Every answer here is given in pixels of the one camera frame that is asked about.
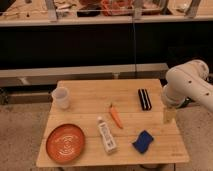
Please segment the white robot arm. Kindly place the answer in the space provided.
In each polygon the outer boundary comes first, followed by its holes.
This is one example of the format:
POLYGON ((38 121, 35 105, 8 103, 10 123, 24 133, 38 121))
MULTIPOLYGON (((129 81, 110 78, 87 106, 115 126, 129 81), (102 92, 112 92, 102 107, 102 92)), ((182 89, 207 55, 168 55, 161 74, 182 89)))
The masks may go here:
POLYGON ((191 60, 170 68, 166 73, 167 84, 162 89, 164 107, 163 122, 175 119, 176 109, 187 98, 204 106, 213 113, 213 85, 206 81, 209 67, 202 60, 191 60))

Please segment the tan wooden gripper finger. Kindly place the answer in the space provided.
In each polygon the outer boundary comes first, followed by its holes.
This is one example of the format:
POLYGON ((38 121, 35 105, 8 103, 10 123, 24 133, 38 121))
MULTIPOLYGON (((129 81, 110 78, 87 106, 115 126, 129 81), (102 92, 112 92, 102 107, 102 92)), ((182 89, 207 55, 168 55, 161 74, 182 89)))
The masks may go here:
POLYGON ((165 107, 163 110, 163 122, 165 124, 171 123, 176 117, 176 109, 175 108, 167 108, 165 107))

